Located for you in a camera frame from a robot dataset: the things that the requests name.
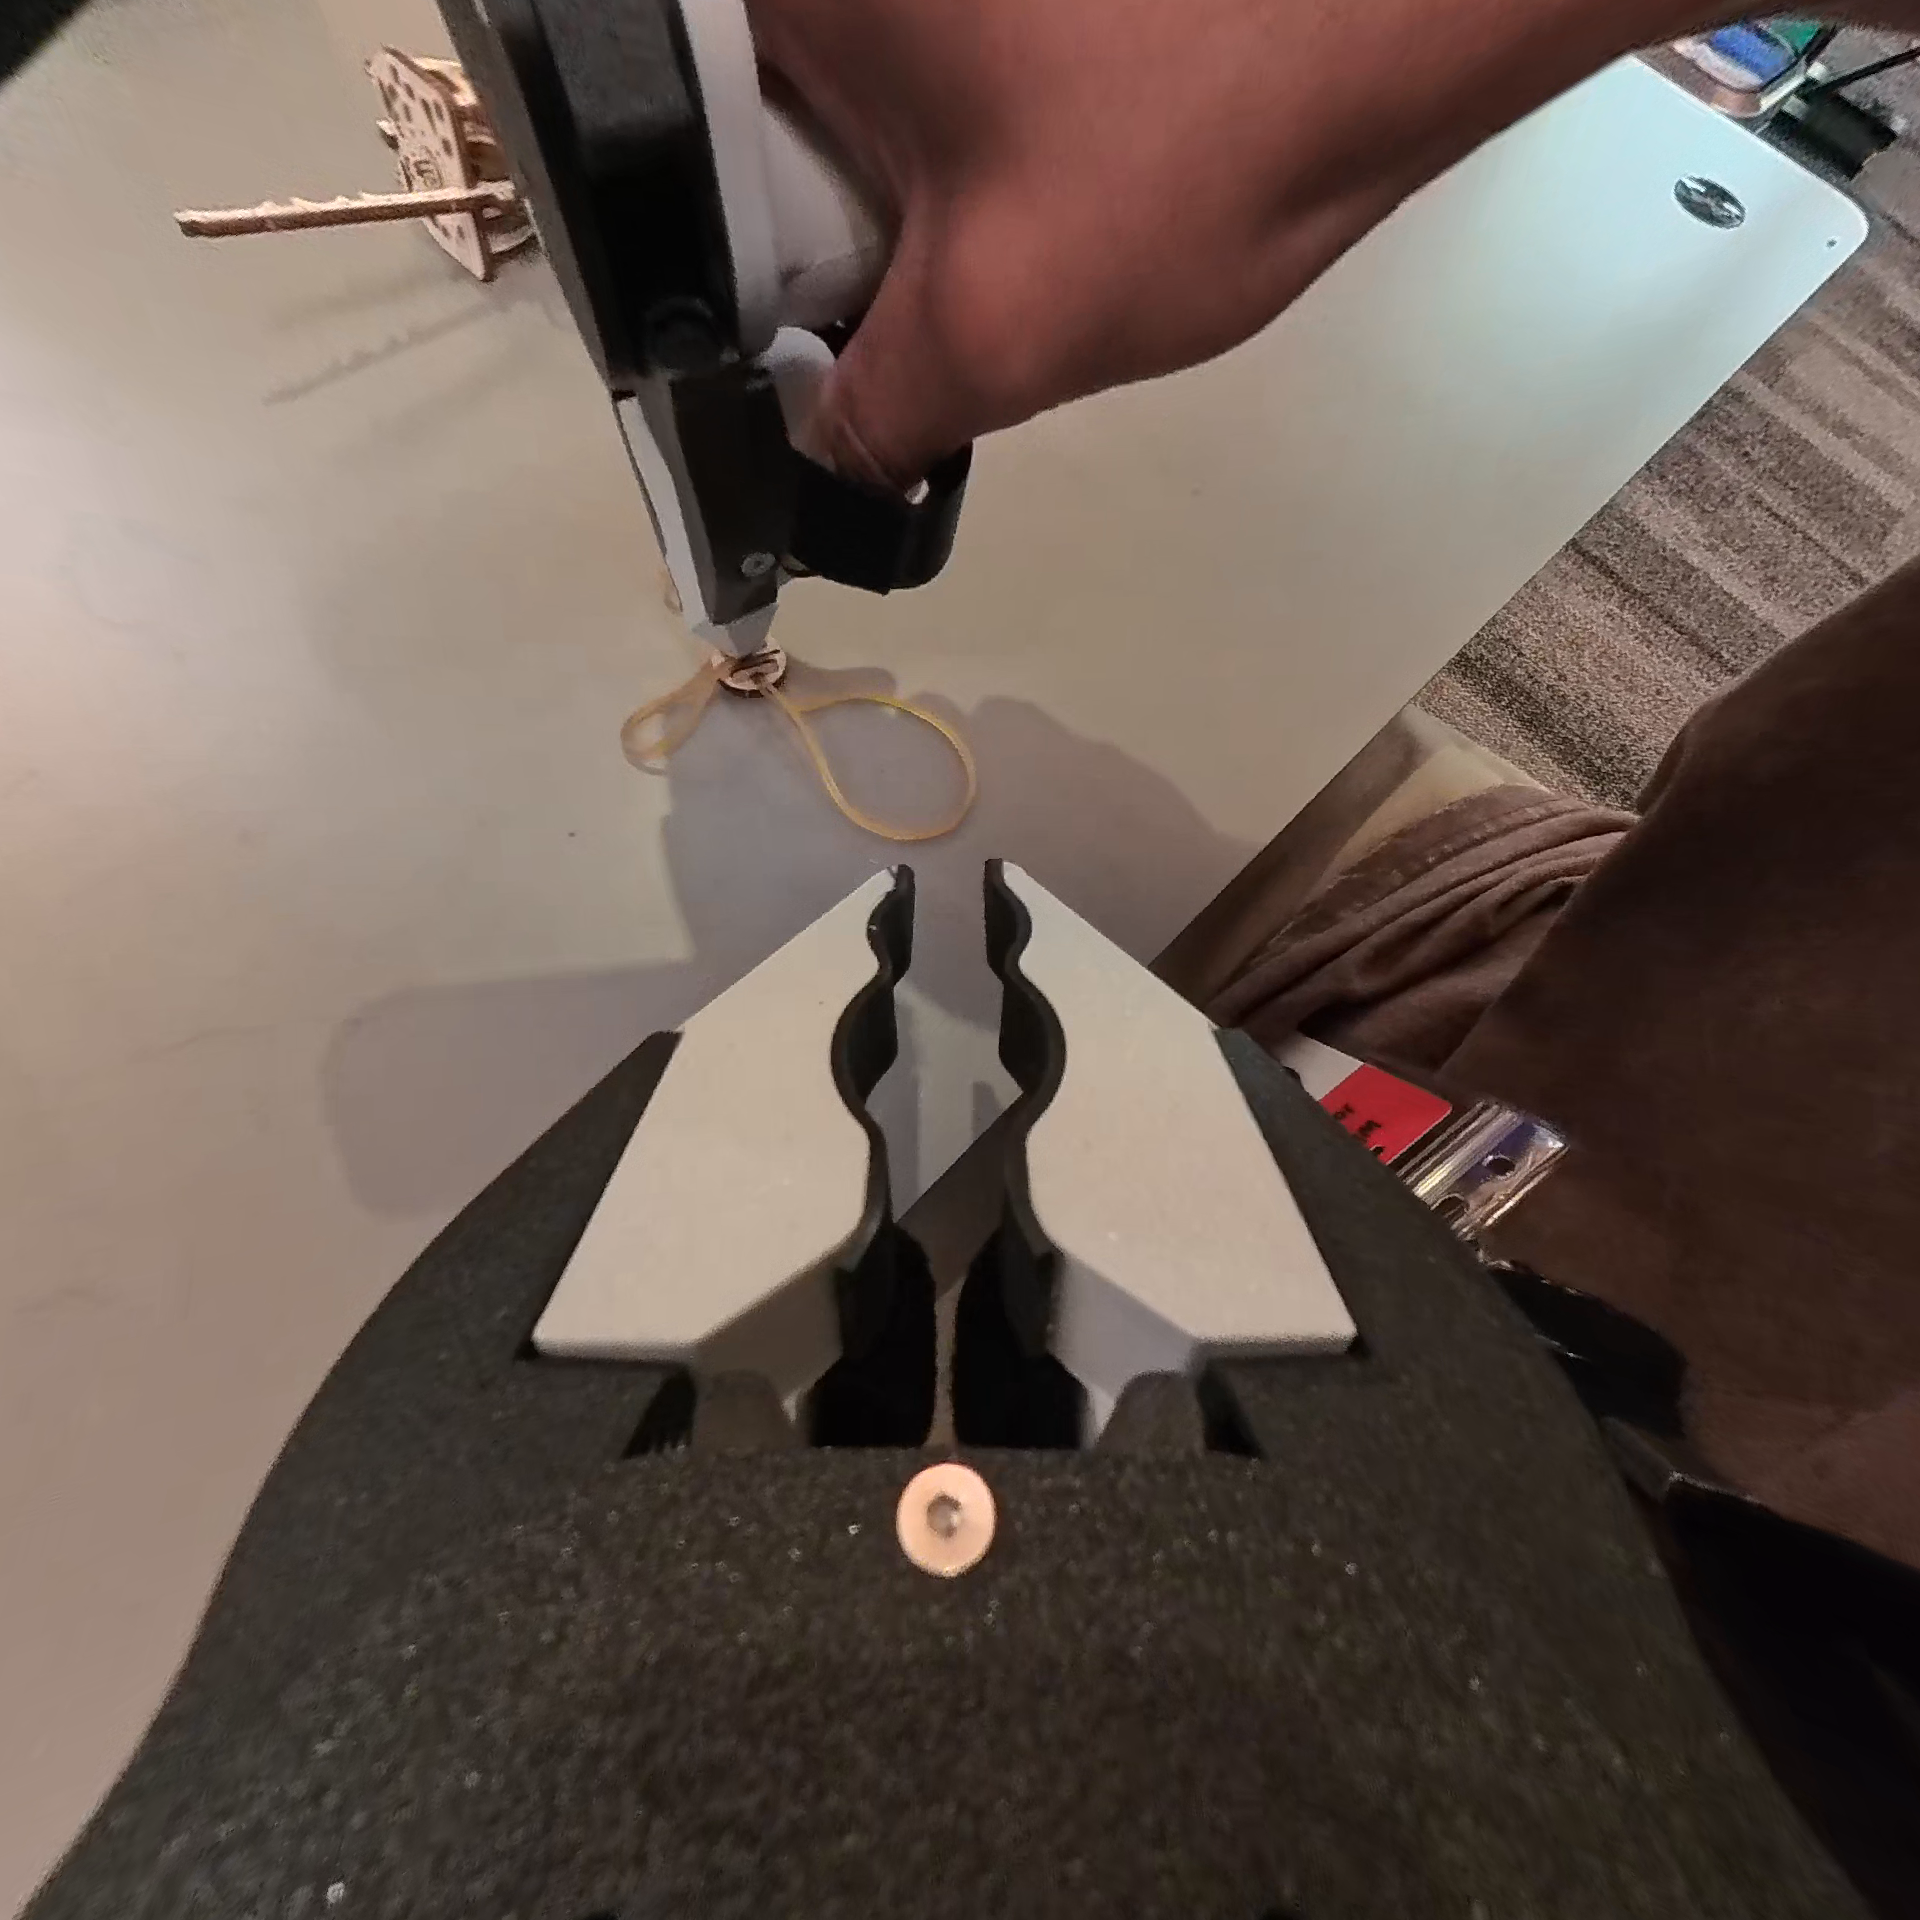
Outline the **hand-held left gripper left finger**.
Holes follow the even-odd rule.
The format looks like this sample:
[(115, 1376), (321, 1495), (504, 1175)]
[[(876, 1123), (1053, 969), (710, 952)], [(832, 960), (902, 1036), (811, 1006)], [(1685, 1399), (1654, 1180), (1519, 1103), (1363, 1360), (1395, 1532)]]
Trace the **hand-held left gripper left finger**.
[(937, 1310), (873, 1095), (913, 950), (907, 866), (859, 883), (662, 1036), (662, 1066), (532, 1328), (543, 1360), (747, 1376), (829, 1449), (913, 1449)]

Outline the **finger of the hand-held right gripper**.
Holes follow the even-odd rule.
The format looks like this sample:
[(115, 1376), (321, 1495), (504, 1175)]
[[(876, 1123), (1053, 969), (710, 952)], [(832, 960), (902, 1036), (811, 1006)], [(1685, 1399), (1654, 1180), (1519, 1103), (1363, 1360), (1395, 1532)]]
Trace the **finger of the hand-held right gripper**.
[(683, 623), (724, 656), (757, 655), (792, 522), (775, 372), (613, 368), (613, 407)]

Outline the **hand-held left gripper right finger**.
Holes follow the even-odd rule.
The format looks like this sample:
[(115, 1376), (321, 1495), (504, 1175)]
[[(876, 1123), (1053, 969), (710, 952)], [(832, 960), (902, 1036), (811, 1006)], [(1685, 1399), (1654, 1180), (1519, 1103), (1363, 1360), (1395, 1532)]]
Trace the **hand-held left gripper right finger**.
[(982, 873), (998, 1063), (991, 1234), (958, 1294), (966, 1449), (1087, 1449), (1140, 1382), (1217, 1424), (1230, 1362), (1358, 1340), (1221, 1028), (1015, 863)]

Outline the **yellow rubber band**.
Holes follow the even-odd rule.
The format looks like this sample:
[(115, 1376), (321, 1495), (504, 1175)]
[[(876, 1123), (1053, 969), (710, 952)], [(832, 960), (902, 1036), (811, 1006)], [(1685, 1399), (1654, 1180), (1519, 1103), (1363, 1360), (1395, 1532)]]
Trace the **yellow rubber band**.
[[(632, 708), (620, 730), (621, 759), (638, 774), (659, 778), (668, 763), (695, 738), (705, 721), (708, 708), (727, 698), (739, 705), (761, 705), (782, 716), (792, 737), (806, 768), (823, 790), (832, 811), (836, 811), (851, 828), (896, 849), (917, 849), (941, 841), (960, 832), (977, 801), (977, 768), (969, 740), (963, 732), (943, 721), (933, 708), (909, 703), (896, 692), (877, 689), (819, 689), (792, 690), (796, 665), (789, 656), (789, 675), (780, 692), (765, 699), (740, 699), (734, 692), (715, 687), (710, 650), (679, 687), (643, 703)], [(846, 791), (832, 756), (827, 755), (819, 723), (839, 712), (876, 708), (892, 714), (928, 734), (933, 734), (948, 753), (958, 791), (947, 815), (928, 824), (897, 824), (869, 808), (857, 806)]]

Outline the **wooden gear model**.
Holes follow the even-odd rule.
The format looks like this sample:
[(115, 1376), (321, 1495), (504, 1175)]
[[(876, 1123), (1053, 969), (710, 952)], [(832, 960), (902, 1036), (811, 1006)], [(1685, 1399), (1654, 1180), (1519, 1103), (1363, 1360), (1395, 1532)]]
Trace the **wooden gear model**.
[(472, 280), (496, 280), (537, 233), (463, 70), (382, 47), (367, 55), (366, 72), (380, 100), (374, 128), (395, 161), (400, 192), (483, 198), (468, 208), (417, 212), (413, 222)]

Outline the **person's right hand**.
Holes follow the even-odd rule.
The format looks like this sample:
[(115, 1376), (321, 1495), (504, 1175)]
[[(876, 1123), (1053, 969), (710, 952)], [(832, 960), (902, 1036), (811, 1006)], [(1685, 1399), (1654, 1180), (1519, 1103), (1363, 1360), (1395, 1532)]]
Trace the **person's right hand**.
[(809, 431), (902, 491), (1267, 327), (1447, 162), (1409, 4), (749, 4), (893, 225)]

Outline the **red and white badge card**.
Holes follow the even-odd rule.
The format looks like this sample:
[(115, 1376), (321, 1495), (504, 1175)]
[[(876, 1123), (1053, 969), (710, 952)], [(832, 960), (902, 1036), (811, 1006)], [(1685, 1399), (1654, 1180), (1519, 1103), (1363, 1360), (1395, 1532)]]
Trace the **red and white badge card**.
[(1454, 1119), (1443, 1095), (1302, 1033), (1277, 1048), (1277, 1063), (1341, 1131), (1384, 1167), (1401, 1161)]

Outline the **metal badge clip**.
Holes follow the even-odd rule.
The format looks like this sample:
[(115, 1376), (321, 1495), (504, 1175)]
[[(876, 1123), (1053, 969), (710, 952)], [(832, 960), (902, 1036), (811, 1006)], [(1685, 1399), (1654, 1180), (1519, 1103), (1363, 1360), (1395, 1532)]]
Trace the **metal badge clip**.
[(1480, 1100), (1395, 1161), (1395, 1174), (1454, 1238), (1480, 1242), (1565, 1158), (1545, 1121)]

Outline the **wooden toothed rack strip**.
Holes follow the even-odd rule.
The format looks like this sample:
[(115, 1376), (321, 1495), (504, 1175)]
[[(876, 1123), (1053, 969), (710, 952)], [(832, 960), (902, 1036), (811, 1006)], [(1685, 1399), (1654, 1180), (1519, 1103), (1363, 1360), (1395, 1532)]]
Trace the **wooden toothed rack strip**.
[(247, 238), (264, 233), (305, 233), (373, 225), (425, 225), (432, 219), (479, 219), (492, 208), (515, 208), (511, 184), (417, 187), (388, 195), (339, 199), (283, 199), (244, 208), (177, 208), (173, 222), (189, 238)]

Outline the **dark cloth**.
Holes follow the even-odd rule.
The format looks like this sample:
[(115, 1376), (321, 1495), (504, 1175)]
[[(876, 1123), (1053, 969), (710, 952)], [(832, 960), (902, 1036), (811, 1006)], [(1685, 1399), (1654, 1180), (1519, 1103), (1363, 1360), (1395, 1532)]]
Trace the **dark cloth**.
[(1790, 1521), (1685, 1435), (1688, 1368), (1630, 1314), (1478, 1258), (1599, 1428), (1696, 1643), (1875, 1916), (1918, 1916), (1918, 1572)]

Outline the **pale tray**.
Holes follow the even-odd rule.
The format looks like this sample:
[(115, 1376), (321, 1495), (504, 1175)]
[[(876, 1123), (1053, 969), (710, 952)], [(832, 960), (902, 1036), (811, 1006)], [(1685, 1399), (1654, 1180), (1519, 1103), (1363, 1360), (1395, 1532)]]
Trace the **pale tray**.
[(1671, 86), (1678, 86), (1703, 106), (1732, 116), (1736, 122), (1758, 122), (1776, 113), (1806, 81), (1813, 58), (1804, 50), (1804, 67), (1790, 81), (1779, 81), (1765, 89), (1736, 89), (1719, 86), (1719, 78), (1701, 59), (1699, 40), (1691, 35), (1659, 47), (1645, 48), (1641, 59), (1657, 70)]

